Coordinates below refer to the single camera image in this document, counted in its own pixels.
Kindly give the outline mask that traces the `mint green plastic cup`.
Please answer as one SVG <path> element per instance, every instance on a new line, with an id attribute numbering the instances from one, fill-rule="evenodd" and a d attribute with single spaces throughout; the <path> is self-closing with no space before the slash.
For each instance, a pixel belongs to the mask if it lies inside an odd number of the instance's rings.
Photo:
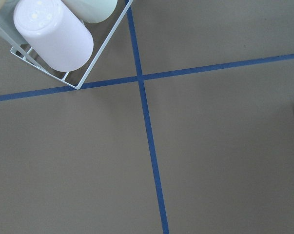
<path id="1" fill-rule="evenodd" d="M 87 23 L 100 23 L 114 12 L 117 0 L 63 0 L 75 16 Z"/>

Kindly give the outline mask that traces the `lilac plastic cup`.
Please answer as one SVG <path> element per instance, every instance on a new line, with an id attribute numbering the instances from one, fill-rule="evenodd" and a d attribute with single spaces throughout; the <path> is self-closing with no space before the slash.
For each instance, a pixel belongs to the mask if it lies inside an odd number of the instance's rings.
<path id="1" fill-rule="evenodd" d="M 18 32 L 54 70 L 77 70 L 91 57 L 91 33 L 60 0 L 20 0 L 13 20 Z"/>

